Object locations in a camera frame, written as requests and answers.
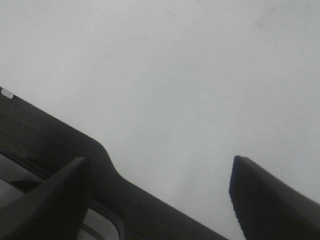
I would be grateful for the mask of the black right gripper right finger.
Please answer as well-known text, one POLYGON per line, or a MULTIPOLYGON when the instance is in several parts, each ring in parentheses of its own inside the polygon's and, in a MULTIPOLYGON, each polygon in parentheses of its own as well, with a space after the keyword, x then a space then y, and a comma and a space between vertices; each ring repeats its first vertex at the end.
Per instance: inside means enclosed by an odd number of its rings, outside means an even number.
POLYGON ((247 157, 234 157, 229 196, 247 240, 320 238, 319 203, 247 157))

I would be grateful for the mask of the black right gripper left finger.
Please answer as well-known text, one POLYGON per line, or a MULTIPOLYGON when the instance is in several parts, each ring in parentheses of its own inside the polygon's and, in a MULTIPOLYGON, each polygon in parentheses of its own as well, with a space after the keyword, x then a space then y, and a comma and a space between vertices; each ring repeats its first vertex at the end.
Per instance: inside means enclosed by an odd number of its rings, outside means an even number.
POLYGON ((0 210, 0 238, 75 240, 90 201, 90 162, 85 157, 77 157, 0 210))

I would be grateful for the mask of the dark robot base frame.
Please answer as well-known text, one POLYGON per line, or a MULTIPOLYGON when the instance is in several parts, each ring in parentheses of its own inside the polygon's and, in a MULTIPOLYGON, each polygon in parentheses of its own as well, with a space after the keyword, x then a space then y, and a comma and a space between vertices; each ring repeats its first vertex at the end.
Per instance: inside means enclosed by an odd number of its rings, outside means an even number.
POLYGON ((92 205, 111 212, 124 240, 219 240, 221 236, 125 180, 96 140, 14 96, 0 97, 0 150, 48 177, 90 159, 92 205))

